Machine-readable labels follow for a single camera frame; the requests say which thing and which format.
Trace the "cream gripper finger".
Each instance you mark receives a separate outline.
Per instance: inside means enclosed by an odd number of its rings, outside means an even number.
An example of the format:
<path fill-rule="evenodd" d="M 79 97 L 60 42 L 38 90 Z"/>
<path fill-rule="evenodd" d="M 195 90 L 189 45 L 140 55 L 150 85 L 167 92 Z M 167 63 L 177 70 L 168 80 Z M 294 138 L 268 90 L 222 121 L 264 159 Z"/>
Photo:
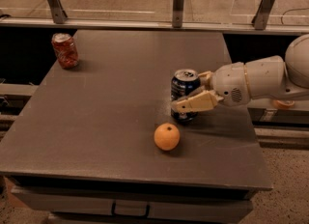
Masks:
<path fill-rule="evenodd" d="M 195 96 L 174 100 L 171 103 L 171 108 L 179 113 L 210 111 L 221 100 L 223 100 L 223 97 L 219 96 L 215 91 L 204 90 Z"/>
<path fill-rule="evenodd" d="M 211 86 L 211 71 L 204 71 L 198 74 L 202 86 L 209 88 Z"/>

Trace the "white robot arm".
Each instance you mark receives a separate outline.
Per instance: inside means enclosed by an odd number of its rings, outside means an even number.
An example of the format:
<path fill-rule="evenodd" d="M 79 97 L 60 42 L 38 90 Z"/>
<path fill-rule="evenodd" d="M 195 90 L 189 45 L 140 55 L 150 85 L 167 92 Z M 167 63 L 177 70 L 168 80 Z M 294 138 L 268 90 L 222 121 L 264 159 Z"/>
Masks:
<path fill-rule="evenodd" d="M 285 56 L 224 65 L 198 75 L 200 86 L 171 103 L 175 112 L 203 112 L 219 103 L 238 106 L 252 99 L 304 100 L 309 97 L 309 35 L 295 39 Z"/>

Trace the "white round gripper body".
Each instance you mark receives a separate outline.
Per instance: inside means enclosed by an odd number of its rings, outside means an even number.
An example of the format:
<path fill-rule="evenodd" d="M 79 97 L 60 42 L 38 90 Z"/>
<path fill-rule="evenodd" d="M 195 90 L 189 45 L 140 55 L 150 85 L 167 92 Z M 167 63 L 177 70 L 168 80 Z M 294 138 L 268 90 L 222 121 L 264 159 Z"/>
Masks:
<path fill-rule="evenodd" d="M 280 56 L 272 56 L 225 65 L 212 75 L 211 86 L 223 97 L 222 104 L 226 106 L 247 104 L 257 98 L 275 98 L 285 90 L 285 63 Z"/>

